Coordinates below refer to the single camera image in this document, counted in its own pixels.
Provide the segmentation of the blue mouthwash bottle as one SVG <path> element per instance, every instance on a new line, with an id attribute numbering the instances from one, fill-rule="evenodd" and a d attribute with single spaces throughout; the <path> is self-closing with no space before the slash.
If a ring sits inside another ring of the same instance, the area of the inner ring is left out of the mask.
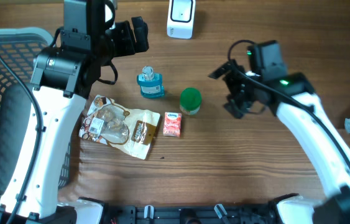
<path id="1" fill-rule="evenodd" d="M 155 73 L 151 66 L 145 66 L 142 73 L 137 76 L 137 84 L 140 86 L 140 93 L 144 98 L 163 97 L 165 89 L 162 83 L 162 75 Z"/>

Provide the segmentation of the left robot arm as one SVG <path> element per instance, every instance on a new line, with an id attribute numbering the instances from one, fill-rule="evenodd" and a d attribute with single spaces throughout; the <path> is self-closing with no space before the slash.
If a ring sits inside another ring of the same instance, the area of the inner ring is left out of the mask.
<path id="1" fill-rule="evenodd" d="M 116 21 L 114 1 L 65 1 L 64 23 L 33 62 L 29 121 L 12 178 L 0 199 L 0 223 L 108 223 L 108 205 L 80 198 L 60 205 L 58 181 L 71 133 L 113 59 L 145 52 L 139 16 Z"/>

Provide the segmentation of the green lid jar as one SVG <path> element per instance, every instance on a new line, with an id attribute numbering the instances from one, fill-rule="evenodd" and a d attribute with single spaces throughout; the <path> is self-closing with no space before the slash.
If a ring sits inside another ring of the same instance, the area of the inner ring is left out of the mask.
<path id="1" fill-rule="evenodd" d="M 186 88 L 180 95 L 180 109 L 187 115 L 195 115 L 200 110 L 201 93 L 196 88 Z"/>

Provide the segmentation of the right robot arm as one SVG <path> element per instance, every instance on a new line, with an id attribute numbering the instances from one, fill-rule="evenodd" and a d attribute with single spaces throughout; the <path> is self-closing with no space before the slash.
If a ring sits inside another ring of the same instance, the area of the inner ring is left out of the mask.
<path id="1" fill-rule="evenodd" d="M 274 204 L 280 223 L 350 223 L 350 148 L 326 115 L 312 84 L 301 72 L 289 73 L 276 40 L 247 41 L 250 71 L 227 54 L 209 77 L 229 89 L 226 110 L 235 118 L 259 102 L 294 135 L 320 179 L 326 198 L 288 195 Z"/>

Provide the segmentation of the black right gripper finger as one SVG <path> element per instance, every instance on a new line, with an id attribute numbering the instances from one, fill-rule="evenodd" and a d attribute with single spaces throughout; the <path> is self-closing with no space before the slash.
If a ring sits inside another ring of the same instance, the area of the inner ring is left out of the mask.
<path id="1" fill-rule="evenodd" d="M 244 116 L 244 112 L 233 103 L 224 104 L 224 108 L 236 119 L 241 119 Z"/>
<path id="2" fill-rule="evenodd" d="M 221 76 L 227 78 L 234 76 L 234 67 L 237 65 L 235 60 L 229 60 L 226 63 L 222 64 L 219 68 L 208 75 L 209 78 L 218 79 Z"/>

